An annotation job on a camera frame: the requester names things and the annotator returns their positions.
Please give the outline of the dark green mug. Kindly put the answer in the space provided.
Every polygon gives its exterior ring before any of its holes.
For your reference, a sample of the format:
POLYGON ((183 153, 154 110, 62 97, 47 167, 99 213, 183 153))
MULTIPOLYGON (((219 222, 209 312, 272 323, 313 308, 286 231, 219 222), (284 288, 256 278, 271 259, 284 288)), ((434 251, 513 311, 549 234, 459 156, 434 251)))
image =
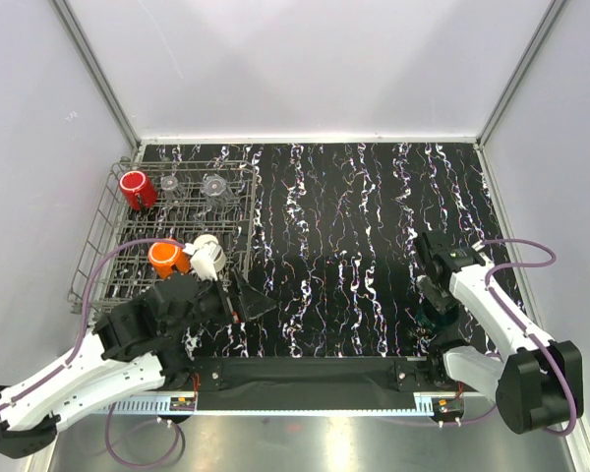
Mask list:
POLYGON ((457 324, 459 313, 460 309, 458 307, 440 313, 432 305, 423 304, 418 309, 416 323, 428 335, 438 336, 449 331, 457 324))

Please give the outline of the orange translucent cup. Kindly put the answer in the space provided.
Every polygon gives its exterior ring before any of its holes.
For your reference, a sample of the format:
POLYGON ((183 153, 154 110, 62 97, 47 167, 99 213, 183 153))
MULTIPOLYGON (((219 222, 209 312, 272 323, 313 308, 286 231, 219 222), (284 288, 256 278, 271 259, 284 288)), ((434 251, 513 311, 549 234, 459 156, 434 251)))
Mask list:
POLYGON ((150 245, 147 258, 157 275, 162 279, 166 279, 176 272, 188 273, 191 269, 187 254, 175 244, 155 242, 150 245))

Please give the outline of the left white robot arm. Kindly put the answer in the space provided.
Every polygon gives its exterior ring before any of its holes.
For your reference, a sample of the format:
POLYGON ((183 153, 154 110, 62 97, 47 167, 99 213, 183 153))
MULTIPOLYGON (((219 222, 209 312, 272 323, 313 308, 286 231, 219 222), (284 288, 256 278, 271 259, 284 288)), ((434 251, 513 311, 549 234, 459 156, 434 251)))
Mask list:
POLYGON ((181 273, 157 281, 102 316, 80 346, 25 381, 0 385, 0 454, 35 454, 130 395, 191 388, 197 374, 184 343, 189 329, 251 322, 275 307, 237 270, 229 285, 181 273))

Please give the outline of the white steel tumbler brown band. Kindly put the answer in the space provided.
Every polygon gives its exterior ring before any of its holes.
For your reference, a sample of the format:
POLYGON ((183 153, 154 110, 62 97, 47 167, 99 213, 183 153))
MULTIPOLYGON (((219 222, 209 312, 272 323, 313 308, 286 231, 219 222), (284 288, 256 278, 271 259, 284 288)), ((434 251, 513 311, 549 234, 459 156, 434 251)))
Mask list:
POLYGON ((208 249, 212 259, 214 261, 214 265, 217 270, 217 275, 224 269, 226 263, 226 256, 225 253, 220 246, 218 239, 210 234, 203 234, 198 236, 194 241, 193 244, 197 247, 205 247, 208 249))

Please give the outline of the large clear plastic cup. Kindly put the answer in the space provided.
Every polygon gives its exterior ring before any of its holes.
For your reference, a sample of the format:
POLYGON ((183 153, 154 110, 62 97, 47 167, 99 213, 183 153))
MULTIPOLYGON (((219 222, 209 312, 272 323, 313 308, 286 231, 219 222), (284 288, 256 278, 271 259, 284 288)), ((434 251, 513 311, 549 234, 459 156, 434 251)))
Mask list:
POLYGON ((204 177, 201 193, 212 209, 232 206, 235 196, 229 183, 221 176, 208 174, 204 177))

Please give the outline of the red plastic cup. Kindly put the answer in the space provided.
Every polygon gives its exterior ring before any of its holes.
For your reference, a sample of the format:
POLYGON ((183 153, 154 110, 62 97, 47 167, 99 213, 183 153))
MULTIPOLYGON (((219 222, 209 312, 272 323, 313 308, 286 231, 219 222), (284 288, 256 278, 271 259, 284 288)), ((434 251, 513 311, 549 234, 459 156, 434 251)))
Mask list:
POLYGON ((133 170, 124 173, 119 180, 119 188, 133 210, 148 209, 157 202, 157 191, 144 171, 133 170))

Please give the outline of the small clear plastic cup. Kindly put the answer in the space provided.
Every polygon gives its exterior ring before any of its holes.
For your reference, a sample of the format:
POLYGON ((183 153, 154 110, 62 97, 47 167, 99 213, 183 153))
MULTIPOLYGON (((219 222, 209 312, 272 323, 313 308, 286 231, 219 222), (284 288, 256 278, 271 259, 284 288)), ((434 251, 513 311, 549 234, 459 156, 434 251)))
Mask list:
POLYGON ((164 201, 169 205, 180 204, 183 200, 183 186, 174 175, 165 175, 160 178, 160 188, 164 201))

